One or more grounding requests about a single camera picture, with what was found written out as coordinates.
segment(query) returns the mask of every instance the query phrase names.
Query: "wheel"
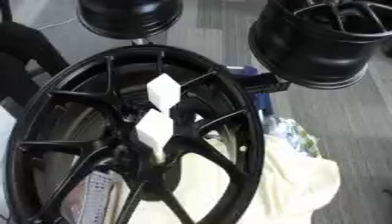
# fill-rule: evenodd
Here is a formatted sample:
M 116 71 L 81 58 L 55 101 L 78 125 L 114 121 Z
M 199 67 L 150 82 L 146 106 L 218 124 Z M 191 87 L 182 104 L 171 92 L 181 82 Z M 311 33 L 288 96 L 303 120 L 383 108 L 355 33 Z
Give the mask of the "wheel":
M 135 126 L 153 108 L 146 83 L 162 73 L 183 93 L 171 110 L 175 135 L 164 148 L 166 160 L 156 164 L 152 150 L 137 141 Z M 211 131 L 233 149 L 233 161 L 206 142 Z M 60 209 L 65 197 L 92 172 L 116 172 L 130 193 L 115 223 L 128 223 L 142 200 L 164 202 L 181 223 L 236 223 L 258 187 L 263 147 L 256 110 L 226 68 L 174 47 L 127 46 L 70 66 L 32 98 L 10 137 L 5 189 L 16 223 L 71 223 Z M 198 221 L 173 194 L 180 161 L 190 153 L 214 162 L 230 179 Z

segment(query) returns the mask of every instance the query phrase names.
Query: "wheel rim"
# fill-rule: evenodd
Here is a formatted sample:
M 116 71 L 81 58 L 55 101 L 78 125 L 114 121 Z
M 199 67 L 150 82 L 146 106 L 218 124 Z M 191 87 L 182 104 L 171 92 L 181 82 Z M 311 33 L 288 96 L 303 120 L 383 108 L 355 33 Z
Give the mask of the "wheel rim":
M 134 74 L 130 71 L 140 69 L 144 64 L 148 67 L 153 65 L 155 72 L 151 73 L 150 70 L 147 72 L 150 76 L 142 73 L 136 78 L 132 77 L 132 83 L 129 84 L 129 76 Z M 184 73 L 181 70 L 184 67 L 192 74 Z M 149 162 L 151 150 L 135 141 L 132 133 L 137 121 L 151 107 L 145 100 L 145 89 L 136 90 L 137 86 L 145 85 L 162 72 L 179 73 L 174 78 L 182 84 L 185 100 L 172 111 L 176 136 L 165 147 L 168 159 L 162 165 L 154 165 Z M 216 110 L 215 113 L 207 113 L 205 109 L 203 112 L 203 107 L 200 106 L 202 103 L 198 106 L 189 100 L 199 98 L 199 102 L 203 102 L 202 94 L 198 93 L 209 91 L 214 91 L 212 98 L 217 99 L 213 104 L 221 101 L 221 105 L 215 104 L 215 108 L 208 103 L 211 106 L 209 111 Z M 60 132 L 57 135 L 61 140 L 56 137 L 56 141 L 53 140 L 53 127 L 63 129 L 62 124 L 58 126 L 58 122 L 64 117 L 59 118 L 56 112 L 64 109 L 74 113 L 75 110 L 71 110 L 74 105 L 88 106 L 105 118 L 102 125 L 104 129 L 98 139 L 75 141 Z M 230 184 L 218 204 L 197 223 L 235 223 L 252 200 L 261 177 L 263 132 L 252 103 L 243 89 L 232 81 L 226 69 L 185 50 L 145 45 L 100 53 L 58 75 L 33 97 L 26 111 L 25 118 L 18 122 L 11 135 L 6 158 L 6 192 L 17 223 L 65 221 L 60 214 L 62 200 L 92 170 L 114 170 L 122 175 L 132 190 L 129 196 L 132 203 L 124 206 L 125 210 L 117 223 L 127 222 L 136 202 L 140 202 L 143 197 L 145 186 L 154 186 L 153 192 L 182 223 L 196 223 L 173 197 L 172 191 L 166 189 L 162 178 L 188 153 L 195 153 L 215 162 L 230 177 Z M 190 111 L 194 115 L 205 113 L 205 118 L 189 125 L 190 119 L 193 119 L 192 116 L 187 116 Z M 239 129 L 234 133 L 238 139 L 235 164 L 217 153 L 202 138 L 210 130 L 220 130 L 221 127 Z M 246 152 L 239 151 L 242 145 L 248 148 Z M 37 190 L 39 183 L 33 174 L 33 161 L 48 152 L 77 155 L 79 159 L 49 200 L 41 202 Z

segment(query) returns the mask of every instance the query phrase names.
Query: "white foam block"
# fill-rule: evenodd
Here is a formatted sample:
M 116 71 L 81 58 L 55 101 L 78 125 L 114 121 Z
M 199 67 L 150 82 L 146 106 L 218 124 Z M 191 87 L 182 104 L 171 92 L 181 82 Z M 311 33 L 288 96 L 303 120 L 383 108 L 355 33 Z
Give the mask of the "white foam block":
M 174 121 L 155 109 L 151 109 L 136 126 L 139 140 L 153 149 L 159 163 L 165 161 L 164 147 L 173 131 Z
M 181 85 L 163 73 L 147 84 L 149 100 L 162 113 L 169 115 L 170 108 L 181 100 Z

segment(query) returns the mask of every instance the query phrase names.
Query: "floor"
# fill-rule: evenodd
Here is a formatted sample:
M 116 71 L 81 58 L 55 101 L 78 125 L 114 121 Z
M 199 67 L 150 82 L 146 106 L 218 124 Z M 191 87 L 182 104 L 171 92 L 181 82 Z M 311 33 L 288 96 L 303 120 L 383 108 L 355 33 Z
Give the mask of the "floor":
M 183 17 L 153 40 L 201 53 L 231 66 L 254 65 L 248 28 L 266 0 L 184 0 Z M 43 27 L 74 18 L 74 0 L 35 0 L 17 19 Z M 97 37 L 77 21 L 43 30 L 70 62 L 127 41 Z M 320 137 L 325 157 L 339 163 L 342 184 L 332 203 L 317 211 L 318 224 L 387 224 L 392 221 L 392 60 L 374 56 L 369 74 L 342 90 L 319 91 L 293 86 L 273 94 L 276 112 L 292 117 Z

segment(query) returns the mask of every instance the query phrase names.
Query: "wheel spoke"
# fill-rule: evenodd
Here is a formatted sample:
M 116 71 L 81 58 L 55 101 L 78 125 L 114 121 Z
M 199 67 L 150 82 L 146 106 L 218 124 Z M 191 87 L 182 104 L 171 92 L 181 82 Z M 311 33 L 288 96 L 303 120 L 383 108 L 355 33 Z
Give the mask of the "wheel spoke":
M 223 156 L 217 151 L 211 144 L 207 143 L 203 139 L 194 139 L 190 137 L 178 136 L 176 138 L 178 143 L 187 145 L 186 150 L 191 153 L 201 155 L 202 157 L 216 163 L 218 166 L 223 168 L 226 173 L 234 182 L 241 182 L 246 178 L 246 173 L 241 171 L 240 168 L 230 161 L 228 158 Z
M 345 26 L 343 25 L 343 21 L 341 20 L 341 17 L 339 15 L 339 10 L 338 10 L 338 6 L 336 6 L 335 3 L 331 3 L 330 4 L 331 7 L 331 13 L 333 15 L 333 20 L 335 22 L 335 24 L 339 27 L 339 30 L 342 32 L 345 32 Z
M 387 28 L 385 28 L 385 25 L 382 23 L 382 21 L 377 17 L 375 12 L 369 7 L 368 4 L 362 3 L 360 4 L 360 7 L 367 13 L 367 15 L 375 22 L 377 25 L 377 28 L 380 30 L 380 32 L 386 32 Z
M 88 94 L 73 91 L 55 90 L 50 93 L 56 100 L 61 102 L 76 102 L 102 112 L 113 126 L 118 125 L 122 116 L 120 111 L 108 101 L 106 94 Z
M 41 217 L 48 212 L 58 212 L 63 199 L 92 171 L 98 169 L 99 162 L 108 157 L 111 150 L 109 147 L 103 147 L 94 151 L 86 157 L 78 159 L 76 164 L 71 168 L 68 175 L 59 183 L 49 200 L 39 209 L 36 218 Z
M 68 142 L 68 141 L 22 141 L 19 147 L 26 152 L 60 152 L 79 156 L 83 151 L 88 150 L 90 143 L 87 142 Z
M 128 114 L 137 114 L 137 108 L 132 108 L 127 102 L 123 99 L 123 96 L 120 91 L 120 87 L 118 85 L 118 81 L 116 80 L 116 70 L 113 66 L 113 56 L 106 57 L 106 68 L 108 71 L 108 90 L 107 90 L 107 98 L 108 100 L 119 110 L 122 112 L 123 119 L 127 119 Z
M 170 192 L 163 184 L 156 185 L 157 194 L 162 201 L 177 215 L 183 224 L 194 224 L 195 222 L 182 207 L 174 194 Z
M 115 224 L 127 224 L 143 196 L 144 183 L 129 184 L 130 193 Z
M 201 125 L 201 127 L 199 127 L 199 129 L 198 129 L 199 135 L 201 137 L 203 137 L 204 135 L 208 134 L 208 132 L 216 129 L 217 127 L 221 126 L 222 124 L 225 124 L 228 121 L 230 121 L 238 116 L 245 115 L 245 113 L 246 113 L 246 110 L 241 109 L 241 110 L 237 110 L 231 114 L 220 116 L 216 119 L 213 119 L 210 122 L 206 122 L 203 125 Z

